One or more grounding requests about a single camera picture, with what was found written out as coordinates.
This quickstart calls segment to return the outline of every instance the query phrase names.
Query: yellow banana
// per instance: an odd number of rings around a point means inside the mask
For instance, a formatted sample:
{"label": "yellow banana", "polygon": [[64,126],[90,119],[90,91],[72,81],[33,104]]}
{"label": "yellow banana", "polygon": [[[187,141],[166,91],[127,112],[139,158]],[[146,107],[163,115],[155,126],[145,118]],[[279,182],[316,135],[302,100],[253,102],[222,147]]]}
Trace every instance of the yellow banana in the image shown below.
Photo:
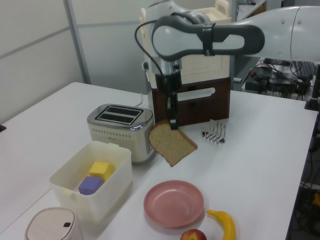
{"label": "yellow banana", "polygon": [[214,216],[223,226],[222,240],[236,240],[236,226],[231,216],[225,211],[207,210],[207,214]]}

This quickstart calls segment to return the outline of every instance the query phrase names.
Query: apple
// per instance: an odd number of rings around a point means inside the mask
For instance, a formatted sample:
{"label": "apple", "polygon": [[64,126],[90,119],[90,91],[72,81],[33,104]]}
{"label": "apple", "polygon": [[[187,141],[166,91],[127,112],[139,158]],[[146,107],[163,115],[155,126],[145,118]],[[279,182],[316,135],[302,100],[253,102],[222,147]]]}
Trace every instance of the apple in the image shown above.
{"label": "apple", "polygon": [[182,233],[180,240],[207,240],[207,237],[199,229],[189,229]]}

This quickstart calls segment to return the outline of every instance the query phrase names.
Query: purple sponge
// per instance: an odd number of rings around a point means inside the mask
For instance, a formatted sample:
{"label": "purple sponge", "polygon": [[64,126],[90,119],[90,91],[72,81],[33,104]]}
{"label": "purple sponge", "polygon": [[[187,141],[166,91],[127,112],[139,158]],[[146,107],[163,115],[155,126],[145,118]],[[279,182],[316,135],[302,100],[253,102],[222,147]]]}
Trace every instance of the purple sponge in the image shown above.
{"label": "purple sponge", "polygon": [[100,177],[86,176],[79,186],[79,192],[83,195],[94,194],[103,184]]}

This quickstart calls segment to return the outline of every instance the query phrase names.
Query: toast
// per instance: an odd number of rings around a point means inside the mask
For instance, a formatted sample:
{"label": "toast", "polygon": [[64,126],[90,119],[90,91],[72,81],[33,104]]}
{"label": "toast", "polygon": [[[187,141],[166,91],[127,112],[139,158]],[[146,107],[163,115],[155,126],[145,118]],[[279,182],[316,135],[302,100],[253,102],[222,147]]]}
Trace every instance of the toast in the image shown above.
{"label": "toast", "polygon": [[160,121],[153,127],[148,140],[171,167],[198,148],[182,130],[171,130],[167,120]]}

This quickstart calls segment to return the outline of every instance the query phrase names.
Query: metal toast rack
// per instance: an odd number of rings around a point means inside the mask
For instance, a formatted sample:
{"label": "metal toast rack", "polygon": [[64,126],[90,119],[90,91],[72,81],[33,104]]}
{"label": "metal toast rack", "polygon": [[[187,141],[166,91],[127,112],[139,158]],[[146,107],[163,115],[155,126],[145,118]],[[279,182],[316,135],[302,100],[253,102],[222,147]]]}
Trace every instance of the metal toast rack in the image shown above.
{"label": "metal toast rack", "polygon": [[209,128],[201,127],[201,136],[206,141],[224,144],[226,142],[226,125],[210,119]]}

